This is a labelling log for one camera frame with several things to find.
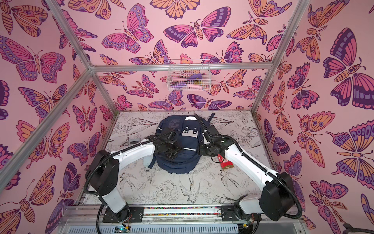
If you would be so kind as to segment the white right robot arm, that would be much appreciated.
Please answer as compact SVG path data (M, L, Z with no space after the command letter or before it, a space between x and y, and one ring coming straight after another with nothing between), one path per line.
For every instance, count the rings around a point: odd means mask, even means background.
M242 213L264 214L272 221L278 221L283 216L291 219L302 217L302 205L287 173L280 174L266 167L233 137L219 134L215 126L207 127L201 117L194 116L201 125L203 135L199 154L204 157L222 156L245 172L261 190L259 198L244 196L236 201L236 207Z

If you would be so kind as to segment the grey scientific calculator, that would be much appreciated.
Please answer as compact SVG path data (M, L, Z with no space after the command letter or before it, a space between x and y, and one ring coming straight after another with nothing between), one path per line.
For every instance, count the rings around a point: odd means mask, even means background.
M130 139L129 140L129 145L138 144L139 142L140 142L139 139Z

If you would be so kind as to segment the navy blue backpack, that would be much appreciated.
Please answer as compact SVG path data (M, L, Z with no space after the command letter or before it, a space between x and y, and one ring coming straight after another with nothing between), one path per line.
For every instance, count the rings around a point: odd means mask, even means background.
M203 131L205 127L210 126L210 121L215 114L211 114L208 120L200 118L198 121L195 116L173 115L161 120L155 134L171 132L168 140L177 140L182 147L182 151L173 160L167 160L156 154L148 168L158 166L170 174L188 174L192 171L200 160L198 153L199 142L204 140Z

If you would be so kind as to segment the red pencil case package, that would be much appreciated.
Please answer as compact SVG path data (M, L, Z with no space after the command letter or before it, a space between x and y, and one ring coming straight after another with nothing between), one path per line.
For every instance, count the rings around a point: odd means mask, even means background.
M230 168L234 167L232 162L228 161L227 159L225 159L221 155L218 155L217 159L219 161L219 164L220 164L222 170L227 170L227 169L230 169Z

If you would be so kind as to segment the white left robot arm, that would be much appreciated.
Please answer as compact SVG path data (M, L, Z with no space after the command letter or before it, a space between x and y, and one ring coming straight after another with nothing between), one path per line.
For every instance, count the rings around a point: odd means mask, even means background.
M111 152L101 150L86 173L83 192L95 196L101 206L109 211L112 221L127 221L130 209L123 193L122 180L128 166L141 159L147 159L151 164L154 154L165 153L173 157L181 150L175 131L148 136L125 149Z

